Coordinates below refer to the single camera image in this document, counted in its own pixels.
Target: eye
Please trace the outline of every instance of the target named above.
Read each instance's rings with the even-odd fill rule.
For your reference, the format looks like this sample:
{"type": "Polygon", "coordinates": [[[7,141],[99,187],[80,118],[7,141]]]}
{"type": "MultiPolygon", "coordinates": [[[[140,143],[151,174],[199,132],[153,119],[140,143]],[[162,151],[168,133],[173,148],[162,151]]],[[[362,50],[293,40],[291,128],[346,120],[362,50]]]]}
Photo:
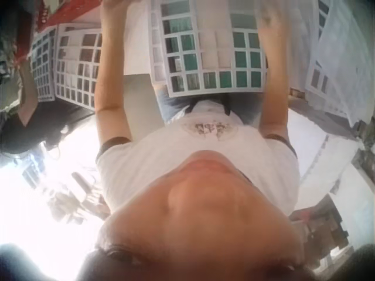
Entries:
{"type": "Polygon", "coordinates": [[[111,259],[124,262],[131,266],[140,266],[143,264],[139,258],[124,249],[110,249],[106,254],[111,259]]]}

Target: graphic print on shirt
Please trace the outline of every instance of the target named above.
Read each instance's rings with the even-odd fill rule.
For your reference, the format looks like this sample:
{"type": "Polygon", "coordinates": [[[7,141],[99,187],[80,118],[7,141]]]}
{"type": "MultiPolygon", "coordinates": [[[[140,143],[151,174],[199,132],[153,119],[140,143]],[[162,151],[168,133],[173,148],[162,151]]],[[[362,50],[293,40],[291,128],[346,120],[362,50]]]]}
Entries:
{"type": "Polygon", "coordinates": [[[215,120],[212,122],[186,123],[182,124],[182,128],[195,138],[217,138],[218,141],[226,141],[238,132],[236,125],[215,120]]]}

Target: white wall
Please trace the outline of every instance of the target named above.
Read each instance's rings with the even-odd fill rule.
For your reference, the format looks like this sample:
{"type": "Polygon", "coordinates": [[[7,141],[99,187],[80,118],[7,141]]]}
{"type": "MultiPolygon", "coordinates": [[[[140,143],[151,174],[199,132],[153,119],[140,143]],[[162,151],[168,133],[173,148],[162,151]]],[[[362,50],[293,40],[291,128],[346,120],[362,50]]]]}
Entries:
{"type": "Polygon", "coordinates": [[[357,142],[328,135],[312,166],[301,180],[295,209],[317,205],[332,189],[345,168],[350,165],[357,151],[357,142]]]}
{"type": "Polygon", "coordinates": [[[374,193],[370,181],[364,179],[353,165],[349,165],[341,177],[337,194],[330,196],[342,217],[342,226],[349,233],[349,241],[355,249],[374,243],[374,193]]]}

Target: white t-shirt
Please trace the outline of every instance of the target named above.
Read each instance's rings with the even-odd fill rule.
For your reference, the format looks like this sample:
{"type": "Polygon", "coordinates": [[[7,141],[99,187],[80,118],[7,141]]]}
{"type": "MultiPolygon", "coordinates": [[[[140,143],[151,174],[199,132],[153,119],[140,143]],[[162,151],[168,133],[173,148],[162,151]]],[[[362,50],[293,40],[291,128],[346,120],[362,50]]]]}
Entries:
{"type": "Polygon", "coordinates": [[[114,212],[128,204],[200,150],[221,153],[285,215],[293,212],[299,187],[294,152],[279,140],[264,139],[236,115],[225,115],[222,106],[207,110],[207,102],[140,142],[115,145],[98,158],[109,208],[114,212]]]}

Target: person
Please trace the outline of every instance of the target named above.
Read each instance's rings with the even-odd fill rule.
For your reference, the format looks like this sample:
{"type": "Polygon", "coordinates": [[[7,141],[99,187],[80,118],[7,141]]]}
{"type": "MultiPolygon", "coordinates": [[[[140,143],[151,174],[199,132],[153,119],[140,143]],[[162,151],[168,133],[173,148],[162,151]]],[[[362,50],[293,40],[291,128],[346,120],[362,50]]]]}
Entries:
{"type": "Polygon", "coordinates": [[[193,100],[180,118],[135,143],[122,97],[132,2],[101,6],[97,166],[111,216],[78,280],[314,280],[288,220],[299,171],[287,130],[282,16],[267,9],[257,23],[269,65],[258,129],[234,108],[193,100]]]}

